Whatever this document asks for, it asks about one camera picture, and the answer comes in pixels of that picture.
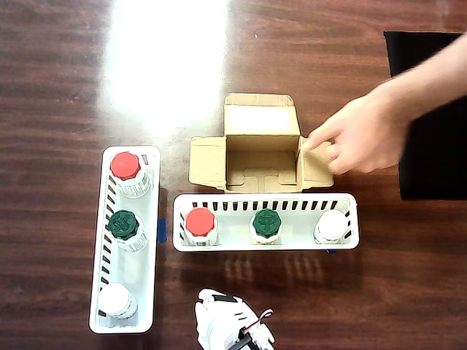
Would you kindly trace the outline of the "person's bare hand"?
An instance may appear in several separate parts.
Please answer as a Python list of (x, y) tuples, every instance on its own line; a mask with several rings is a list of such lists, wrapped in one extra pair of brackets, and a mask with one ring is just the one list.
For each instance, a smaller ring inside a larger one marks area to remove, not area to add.
[(311, 151), (331, 141), (328, 167), (334, 174), (363, 173), (394, 166), (400, 159), (409, 123), (413, 87), (398, 79), (385, 82), (348, 102), (315, 128), (304, 149)]

